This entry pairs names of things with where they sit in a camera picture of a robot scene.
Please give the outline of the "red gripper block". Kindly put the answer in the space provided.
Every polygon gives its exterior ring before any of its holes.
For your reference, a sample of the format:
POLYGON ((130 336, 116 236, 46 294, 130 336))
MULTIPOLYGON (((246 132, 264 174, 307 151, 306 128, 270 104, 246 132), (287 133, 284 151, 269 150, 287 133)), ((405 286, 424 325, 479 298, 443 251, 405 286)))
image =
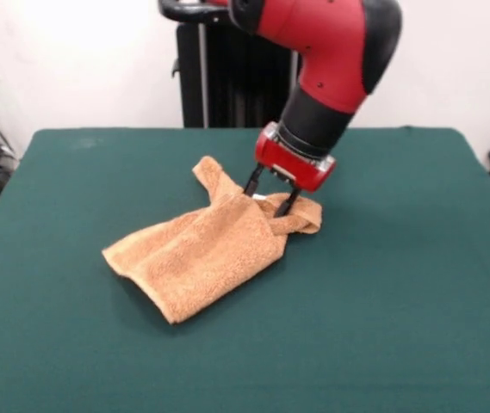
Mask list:
POLYGON ((331 155, 321 159, 312 159, 292 150, 282 142, 279 126, 274 121, 268 123, 259 133, 255 147, 255 159, 259 164, 252 171, 244 186, 244 194, 252 197, 256 193, 264 168, 282 175, 297 187, 293 188, 288 198, 277 208, 275 218, 288 215, 301 190, 316 192, 325 183, 337 164, 331 155))

